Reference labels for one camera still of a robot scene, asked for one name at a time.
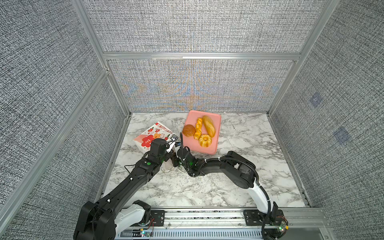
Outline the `white floral paper bag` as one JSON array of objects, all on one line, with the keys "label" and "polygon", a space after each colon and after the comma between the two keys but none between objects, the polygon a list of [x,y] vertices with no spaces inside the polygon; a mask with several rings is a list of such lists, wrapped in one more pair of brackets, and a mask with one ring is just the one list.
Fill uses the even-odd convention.
[{"label": "white floral paper bag", "polygon": [[151,149],[151,142],[155,139],[169,139],[174,134],[168,127],[160,122],[156,122],[138,137],[134,139],[136,146],[142,153],[146,153]]}]

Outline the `small yellow fake bread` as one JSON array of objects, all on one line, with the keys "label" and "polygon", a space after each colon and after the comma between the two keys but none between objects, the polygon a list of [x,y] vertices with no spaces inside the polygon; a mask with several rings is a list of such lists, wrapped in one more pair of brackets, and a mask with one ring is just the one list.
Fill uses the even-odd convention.
[{"label": "small yellow fake bread", "polygon": [[212,137],[208,134],[199,137],[199,145],[203,148],[208,148],[212,144]]}]

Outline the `round brown fake bun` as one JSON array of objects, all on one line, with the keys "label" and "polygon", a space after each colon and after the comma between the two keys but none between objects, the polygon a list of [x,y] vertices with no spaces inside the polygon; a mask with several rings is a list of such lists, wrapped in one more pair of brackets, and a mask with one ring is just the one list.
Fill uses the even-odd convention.
[{"label": "round brown fake bun", "polygon": [[193,137],[196,132],[196,128],[193,125],[185,125],[182,133],[186,137]]}]

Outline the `yellow twisted fake bread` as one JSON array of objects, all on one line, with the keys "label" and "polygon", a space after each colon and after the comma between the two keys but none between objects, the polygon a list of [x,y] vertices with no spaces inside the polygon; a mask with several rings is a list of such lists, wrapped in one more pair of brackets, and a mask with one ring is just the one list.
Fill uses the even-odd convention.
[{"label": "yellow twisted fake bread", "polygon": [[202,125],[203,125],[203,119],[198,118],[196,123],[196,132],[194,134],[194,139],[198,140],[202,135]]}]

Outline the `long orange fake bread loaf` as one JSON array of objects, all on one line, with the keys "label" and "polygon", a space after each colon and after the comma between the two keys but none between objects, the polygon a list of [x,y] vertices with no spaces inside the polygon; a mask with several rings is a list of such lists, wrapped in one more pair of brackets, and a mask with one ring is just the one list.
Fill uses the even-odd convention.
[{"label": "long orange fake bread loaf", "polygon": [[208,135],[213,138],[216,135],[216,129],[213,120],[209,116],[203,116],[202,119]]}]

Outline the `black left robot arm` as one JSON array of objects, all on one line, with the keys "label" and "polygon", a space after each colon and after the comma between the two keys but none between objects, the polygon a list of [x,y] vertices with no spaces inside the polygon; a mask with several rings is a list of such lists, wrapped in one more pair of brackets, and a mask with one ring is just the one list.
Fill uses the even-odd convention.
[{"label": "black left robot arm", "polygon": [[127,201],[160,170],[163,162],[175,153],[173,147],[179,147],[181,141],[155,139],[151,149],[136,162],[133,170],[116,188],[95,203],[86,202],[79,214],[74,231],[74,240],[113,240],[118,229],[140,223],[145,208],[134,204],[129,214],[120,214]]}]

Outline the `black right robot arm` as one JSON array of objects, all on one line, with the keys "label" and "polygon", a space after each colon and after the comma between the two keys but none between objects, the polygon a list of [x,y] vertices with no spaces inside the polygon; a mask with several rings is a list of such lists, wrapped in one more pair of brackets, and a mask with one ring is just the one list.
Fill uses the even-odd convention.
[{"label": "black right robot arm", "polygon": [[285,219],[283,211],[279,210],[278,205],[261,186],[256,166],[236,152],[229,151],[217,158],[198,159],[192,155],[188,147],[184,147],[174,153],[171,160],[175,167],[183,167],[193,178],[212,173],[225,174],[236,186],[248,191],[257,206],[261,223],[267,215],[269,225],[280,223]]}]

